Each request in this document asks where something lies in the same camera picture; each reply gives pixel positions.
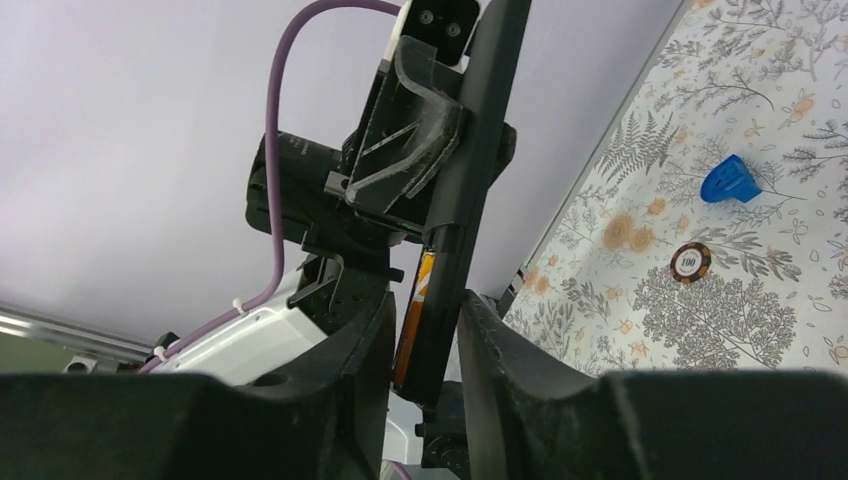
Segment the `round hole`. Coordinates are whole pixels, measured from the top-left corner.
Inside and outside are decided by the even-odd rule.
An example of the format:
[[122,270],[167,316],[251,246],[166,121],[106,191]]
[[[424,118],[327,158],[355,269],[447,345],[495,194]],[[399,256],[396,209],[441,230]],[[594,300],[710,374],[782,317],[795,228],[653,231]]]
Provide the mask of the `round hole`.
[[289,381],[288,375],[284,373],[271,372],[262,375],[257,378],[255,382],[253,382],[254,387],[273,387],[276,385],[282,385]]
[[421,12],[421,15],[418,16],[418,20],[420,20],[424,25],[430,25],[433,23],[433,18],[433,12],[430,10],[424,10]]
[[462,32],[462,29],[459,28],[459,25],[457,25],[455,23],[451,23],[450,25],[448,25],[448,36],[449,37],[459,36],[459,34],[461,32]]
[[68,365],[68,373],[86,373],[88,372],[88,365],[82,362],[74,362]]

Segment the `white cable clip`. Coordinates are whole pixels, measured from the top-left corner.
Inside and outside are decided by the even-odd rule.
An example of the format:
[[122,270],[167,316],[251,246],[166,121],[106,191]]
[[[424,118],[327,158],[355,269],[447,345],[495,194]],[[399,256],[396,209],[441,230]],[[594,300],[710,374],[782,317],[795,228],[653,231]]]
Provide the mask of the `white cable clip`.
[[244,302],[242,302],[240,298],[233,300],[233,308],[238,310],[240,315],[247,314],[247,311],[244,309]]
[[161,345],[153,349],[153,355],[163,364],[168,361],[168,357],[165,356],[165,347]]

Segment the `floral pattern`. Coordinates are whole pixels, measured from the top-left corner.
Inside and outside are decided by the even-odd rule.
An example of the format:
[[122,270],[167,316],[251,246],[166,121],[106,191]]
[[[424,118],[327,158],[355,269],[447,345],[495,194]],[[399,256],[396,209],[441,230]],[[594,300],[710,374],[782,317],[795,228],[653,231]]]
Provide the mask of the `floral pattern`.
[[[591,375],[848,374],[846,70],[848,0],[694,1],[505,323]],[[763,193],[704,203],[731,154]],[[683,284],[689,242],[712,263]]]

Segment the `blue plastic object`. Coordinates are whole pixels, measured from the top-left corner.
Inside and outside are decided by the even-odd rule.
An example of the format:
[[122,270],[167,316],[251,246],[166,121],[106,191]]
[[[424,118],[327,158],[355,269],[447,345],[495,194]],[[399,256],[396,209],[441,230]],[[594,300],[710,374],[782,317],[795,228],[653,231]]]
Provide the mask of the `blue plastic object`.
[[721,162],[704,179],[701,185],[701,200],[717,203],[736,198],[742,203],[762,193],[754,183],[754,177],[738,155],[731,155]]

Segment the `poker chip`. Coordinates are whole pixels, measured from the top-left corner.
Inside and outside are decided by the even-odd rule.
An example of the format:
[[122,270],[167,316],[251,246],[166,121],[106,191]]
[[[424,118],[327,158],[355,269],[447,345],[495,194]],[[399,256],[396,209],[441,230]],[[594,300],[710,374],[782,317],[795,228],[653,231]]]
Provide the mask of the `poker chip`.
[[710,270],[710,249],[702,243],[687,243],[671,257],[671,276],[680,283],[692,283]]

